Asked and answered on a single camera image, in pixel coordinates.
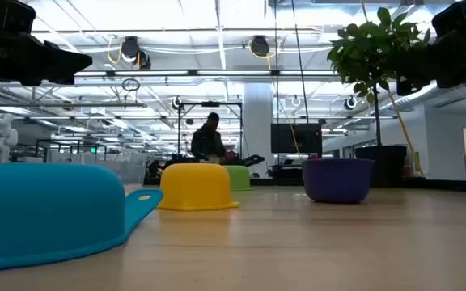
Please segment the navy blue measuring cup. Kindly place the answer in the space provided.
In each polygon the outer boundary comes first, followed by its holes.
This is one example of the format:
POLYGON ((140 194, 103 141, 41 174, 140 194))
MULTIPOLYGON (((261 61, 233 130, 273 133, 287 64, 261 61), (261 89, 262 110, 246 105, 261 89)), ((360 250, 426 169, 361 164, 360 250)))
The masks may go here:
POLYGON ((369 194, 373 160, 326 158, 302 163, 306 195, 315 202, 359 204, 369 194))

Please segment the teal measuring cup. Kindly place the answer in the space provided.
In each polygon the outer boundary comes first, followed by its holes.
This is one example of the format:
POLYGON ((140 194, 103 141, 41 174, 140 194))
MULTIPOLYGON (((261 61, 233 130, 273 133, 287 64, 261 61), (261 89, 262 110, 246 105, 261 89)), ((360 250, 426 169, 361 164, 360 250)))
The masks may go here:
POLYGON ((162 198, 156 189, 126 194, 120 178, 102 166, 0 164, 0 269, 117 247, 162 198))

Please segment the yellow measuring cup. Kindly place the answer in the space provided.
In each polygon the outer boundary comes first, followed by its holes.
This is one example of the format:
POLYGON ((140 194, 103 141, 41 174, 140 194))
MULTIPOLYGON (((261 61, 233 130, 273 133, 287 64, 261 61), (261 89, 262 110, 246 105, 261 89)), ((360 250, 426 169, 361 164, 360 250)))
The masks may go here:
POLYGON ((161 174, 160 189, 163 199, 158 209, 208 211, 239 207, 231 197, 227 169, 218 164, 172 164, 161 174))

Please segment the green measuring cup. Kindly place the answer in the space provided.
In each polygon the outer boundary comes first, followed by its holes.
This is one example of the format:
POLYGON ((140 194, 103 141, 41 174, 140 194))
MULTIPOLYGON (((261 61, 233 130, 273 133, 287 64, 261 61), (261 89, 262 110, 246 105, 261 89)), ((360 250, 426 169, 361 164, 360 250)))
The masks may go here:
POLYGON ((246 166, 226 165, 232 191, 251 190, 251 176, 246 166))

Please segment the clear plastic basket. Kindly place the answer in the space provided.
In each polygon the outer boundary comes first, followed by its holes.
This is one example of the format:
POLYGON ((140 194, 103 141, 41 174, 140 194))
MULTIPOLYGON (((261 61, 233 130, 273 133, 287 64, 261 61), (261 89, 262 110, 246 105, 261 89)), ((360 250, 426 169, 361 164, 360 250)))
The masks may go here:
POLYGON ((71 154, 50 152, 46 162, 77 163, 106 167, 117 174, 123 184, 143 184, 147 157, 144 154, 71 154))

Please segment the white robot figure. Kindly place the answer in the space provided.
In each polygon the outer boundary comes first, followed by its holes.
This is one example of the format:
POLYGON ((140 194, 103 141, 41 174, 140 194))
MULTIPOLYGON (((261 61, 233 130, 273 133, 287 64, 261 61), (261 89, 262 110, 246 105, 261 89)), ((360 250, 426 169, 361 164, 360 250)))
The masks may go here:
POLYGON ((10 113, 0 113, 0 163, 10 161, 10 147, 18 143, 18 131, 12 127, 14 118, 10 113))

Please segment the green plant in black pot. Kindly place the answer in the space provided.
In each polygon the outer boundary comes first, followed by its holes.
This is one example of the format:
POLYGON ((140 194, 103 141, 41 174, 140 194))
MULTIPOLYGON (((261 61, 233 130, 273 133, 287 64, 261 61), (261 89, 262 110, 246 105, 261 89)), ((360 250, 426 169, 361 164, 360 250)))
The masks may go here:
POLYGON ((429 43, 430 31, 420 39, 421 32, 415 23, 405 20, 407 15, 402 13, 393 18, 388 8, 380 7, 377 10, 377 23, 367 19, 359 25, 351 23, 340 29, 337 32, 339 38, 332 42, 333 48, 327 56, 341 82, 351 85, 354 94, 360 99, 365 99, 373 107, 376 145, 358 148, 355 154, 357 158, 375 162, 371 183, 378 187, 398 185, 403 178, 407 153, 415 150, 397 106, 395 94, 390 89, 389 82, 396 82, 394 73, 384 69, 384 58, 391 52, 409 51, 416 43, 429 43), (382 143, 379 93, 388 95, 406 146, 382 143))

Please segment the black monitor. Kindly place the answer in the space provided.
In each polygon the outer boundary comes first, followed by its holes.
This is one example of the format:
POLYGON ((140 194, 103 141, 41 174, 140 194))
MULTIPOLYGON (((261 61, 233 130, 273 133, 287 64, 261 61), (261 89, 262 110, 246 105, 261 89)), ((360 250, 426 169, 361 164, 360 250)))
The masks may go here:
POLYGON ((320 124, 271 124, 273 154, 321 154, 322 143, 320 124))

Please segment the person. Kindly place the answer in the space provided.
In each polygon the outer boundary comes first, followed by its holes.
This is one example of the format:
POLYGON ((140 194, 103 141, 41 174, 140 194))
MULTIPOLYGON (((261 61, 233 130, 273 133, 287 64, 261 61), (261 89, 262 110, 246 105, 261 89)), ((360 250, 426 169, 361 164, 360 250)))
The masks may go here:
POLYGON ((211 112, 205 123, 193 133, 191 153, 195 158, 207 162, 223 163, 226 158, 226 148, 217 130, 219 115, 211 112))

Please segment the black aluminium table frame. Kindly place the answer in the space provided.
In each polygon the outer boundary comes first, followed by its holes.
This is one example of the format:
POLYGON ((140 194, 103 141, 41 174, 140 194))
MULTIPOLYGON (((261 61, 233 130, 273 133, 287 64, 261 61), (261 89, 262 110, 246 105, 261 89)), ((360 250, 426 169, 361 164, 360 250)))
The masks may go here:
MULTIPOLYGON (((303 179, 251 179, 250 185, 262 187, 298 187, 303 186, 303 179)), ((404 179, 392 189, 427 189, 431 191, 466 192, 466 180, 443 180, 443 179, 404 179)))

